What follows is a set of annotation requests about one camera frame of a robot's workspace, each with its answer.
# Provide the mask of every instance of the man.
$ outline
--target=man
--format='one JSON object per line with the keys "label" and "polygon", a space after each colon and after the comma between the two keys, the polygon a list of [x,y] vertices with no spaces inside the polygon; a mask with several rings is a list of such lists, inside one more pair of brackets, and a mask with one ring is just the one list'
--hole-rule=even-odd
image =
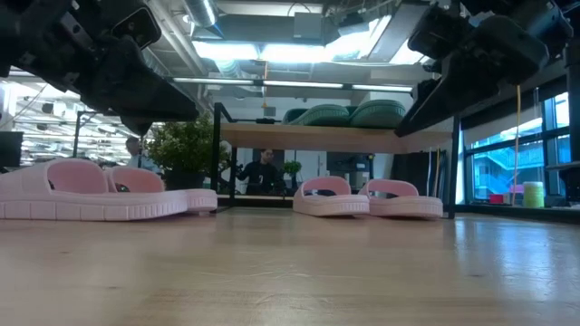
{"label": "man", "polygon": [[266,195],[272,191],[278,171],[271,164],[274,159],[272,149],[261,149],[260,160],[249,163],[237,178],[245,180],[249,177],[246,195]]}
{"label": "man", "polygon": [[129,163],[127,163],[127,167],[138,168],[139,167],[139,156],[141,157],[141,166],[140,168],[147,169],[151,172],[160,174],[161,169],[153,163],[151,158],[148,158],[144,155],[139,155],[139,139],[135,137],[127,138],[125,141],[125,146],[127,147],[127,151],[130,154]]}

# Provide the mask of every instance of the pink object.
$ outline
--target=pink object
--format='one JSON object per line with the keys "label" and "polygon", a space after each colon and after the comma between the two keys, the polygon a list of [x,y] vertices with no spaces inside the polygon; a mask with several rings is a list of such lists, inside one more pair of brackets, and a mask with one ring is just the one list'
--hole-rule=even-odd
{"label": "pink object", "polygon": [[117,192],[116,184],[121,184],[129,189],[129,194],[163,192],[176,197],[185,196],[188,200],[189,211],[209,212],[218,208],[218,195],[214,190],[188,189],[166,192],[165,184],[160,176],[142,168],[115,167],[106,170],[105,176],[111,192]]}
{"label": "pink object", "polygon": [[184,196],[121,197],[108,190],[98,165],[85,159],[54,159],[0,176],[0,218],[128,221],[188,209]]}
{"label": "pink object", "polygon": [[[379,198],[371,195],[380,191],[396,195],[395,198]],[[359,192],[370,199],[372,216],[442,217],[443,204],[436,197],[419,196],[417,188],[404,181],[374,179]]]}
{"label": "pink object", "polygon": [[503,204],[504,203],[504,196],[503,195],[489,195],[489,203],[490,204]]}
{"label": "pink object", "polygon": [[[305,196],[309,190],[332,190],[336,196]],[[304,182],[294,195],[294,211],[311,216],[348,216],[369,213],[369,198],[351,195],[341,177],[316,177]]]}
{"label": "pink object", "polygon": [[[514,185],[509,186],[509,193],[512,194],[514,192]],[[516,194],[523,194],[524,193],[524,185],[516,185]]]}

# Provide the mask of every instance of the green plant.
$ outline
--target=green plant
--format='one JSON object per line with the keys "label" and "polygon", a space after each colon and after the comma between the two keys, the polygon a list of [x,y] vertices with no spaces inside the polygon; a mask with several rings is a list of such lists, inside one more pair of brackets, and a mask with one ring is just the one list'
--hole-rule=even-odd
{"label": "green plant", "polygon": [[302,164],[298,161],[286,161],[284,162],[284,167],[282,169],[291,177],[295,177],[302,169]]}
{"label": "green plant", "polygon": [[[166,170],[203,173],[211,167],[213,122],[203,113],[191,122],[168,122],[152,130],[153,140],[146,144],[149,157]],[[227,148],[219,146],[220,169],[227,165]]]}

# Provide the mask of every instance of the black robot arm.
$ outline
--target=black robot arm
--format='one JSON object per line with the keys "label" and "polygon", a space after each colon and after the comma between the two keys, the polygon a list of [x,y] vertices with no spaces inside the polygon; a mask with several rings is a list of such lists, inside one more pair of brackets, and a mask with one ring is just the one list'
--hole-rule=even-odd
{"label": "black robot arm", "polygon": [[194,120],[192,99],[147,67],[161,37],[141,0],[0,0],[0,76],[15,66],[143,135],[153,121]]}
{"label": "black robot arm", "polygon": [[575,1],[464,0],[471,14],[492,12],[477,26],[439,8],[421,18],[409,48],[435,60],[425,67],[440,74],[413,90],[411,109],[395,130],[399,137],[428,128],[519,85],[562,53],[573,29],[566,14]]}

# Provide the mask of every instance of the wooden table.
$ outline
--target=wooden table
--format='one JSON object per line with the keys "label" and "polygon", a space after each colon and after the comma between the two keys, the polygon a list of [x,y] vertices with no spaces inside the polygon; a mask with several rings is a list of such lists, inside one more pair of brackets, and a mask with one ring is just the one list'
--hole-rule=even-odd
{"label": "wooden table", "polygon": [[580,229],[322,219],[0,221],[0,324],[575,325]]}

